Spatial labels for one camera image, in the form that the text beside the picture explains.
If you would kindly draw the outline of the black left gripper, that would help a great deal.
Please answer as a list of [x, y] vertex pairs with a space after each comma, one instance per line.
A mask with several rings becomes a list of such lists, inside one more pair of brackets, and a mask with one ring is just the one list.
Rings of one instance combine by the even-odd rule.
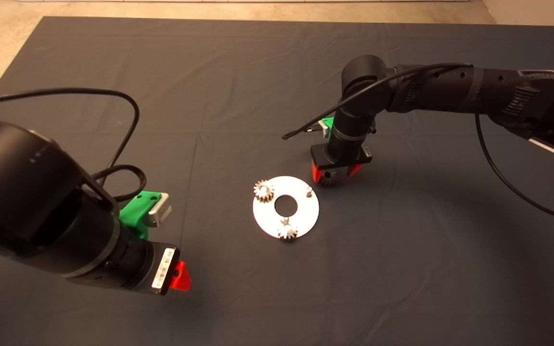
[[165, 295], [187, 292], [192, 279], [186, 263], [178, 261], [175, 245], [145, 239], [119, 239], [113, 248], [114, 290]]

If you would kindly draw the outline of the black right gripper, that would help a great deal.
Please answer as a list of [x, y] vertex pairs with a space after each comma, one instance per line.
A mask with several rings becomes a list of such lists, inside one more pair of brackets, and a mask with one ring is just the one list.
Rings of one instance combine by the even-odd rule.
[[322, 170], [348, 167], [348, 177], [356, 175], [363, 164], [372, 161], [372, 153], [365, 142], [326, 142], [310, 147], [312, 180], [318, 184]]

